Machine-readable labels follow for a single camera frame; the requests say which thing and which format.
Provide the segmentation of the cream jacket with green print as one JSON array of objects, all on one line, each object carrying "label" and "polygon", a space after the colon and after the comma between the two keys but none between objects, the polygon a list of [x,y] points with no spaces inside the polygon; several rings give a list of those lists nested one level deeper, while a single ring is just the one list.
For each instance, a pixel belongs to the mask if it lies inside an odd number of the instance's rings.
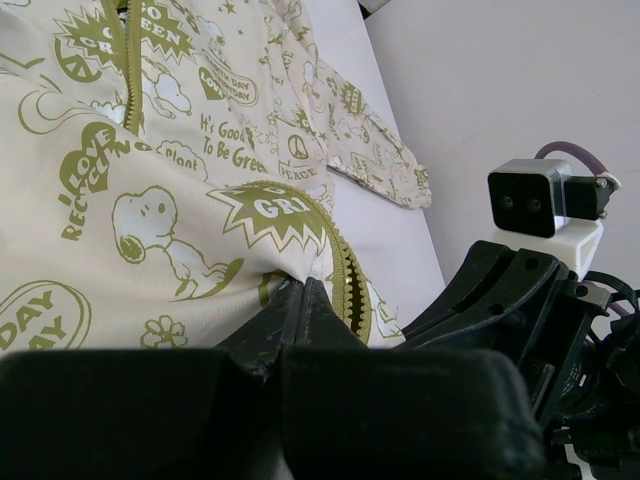
[{"label": "cream jacket with green print", "polygon": [[331,171],[431,201],[303,2],[3,2],[2,353],[213,346],[289,278],[365,345],[401,344]]}]

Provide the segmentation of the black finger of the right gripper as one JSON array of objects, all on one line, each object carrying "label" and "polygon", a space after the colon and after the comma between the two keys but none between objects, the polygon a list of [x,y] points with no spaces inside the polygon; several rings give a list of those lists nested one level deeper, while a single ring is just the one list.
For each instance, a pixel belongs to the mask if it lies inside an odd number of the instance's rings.
[{"label": "black finger of the right gripper", "polygon": [[403,329],[400,348],[526,350],[568,277],[550,254],[478,241],[438,298]]}]

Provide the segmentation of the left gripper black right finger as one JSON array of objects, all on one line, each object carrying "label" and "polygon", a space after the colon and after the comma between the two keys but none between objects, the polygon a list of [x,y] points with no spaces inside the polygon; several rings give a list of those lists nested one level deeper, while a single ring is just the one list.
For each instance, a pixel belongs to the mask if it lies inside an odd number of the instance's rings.
[{"label": "left gripper black right finger", "polygon": [[288,281],[280,431],[296,479],[538,479],[522,376],[490,350],[370,349],[321,285]]}]

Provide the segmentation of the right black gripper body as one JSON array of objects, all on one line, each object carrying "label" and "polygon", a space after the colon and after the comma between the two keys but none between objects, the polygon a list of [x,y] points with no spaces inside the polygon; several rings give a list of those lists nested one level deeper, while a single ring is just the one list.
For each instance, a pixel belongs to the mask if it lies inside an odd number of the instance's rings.
[{"label": "right black gripper body", "polygon": [[548,254],[523,251],[528,273],[550,267],[522,374],[543,431],[548,479],[639,476],[639,293],[616,277],[584,280]]}]

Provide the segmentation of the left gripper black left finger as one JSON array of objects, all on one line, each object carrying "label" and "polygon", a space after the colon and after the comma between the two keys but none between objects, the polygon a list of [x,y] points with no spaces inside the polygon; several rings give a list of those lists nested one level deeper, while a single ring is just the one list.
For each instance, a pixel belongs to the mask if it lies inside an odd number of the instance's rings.
[{"label": "left gripper black left finger", "polygon": [[300,479],[271,369],[227,348],[13,354],[5,479]]}]

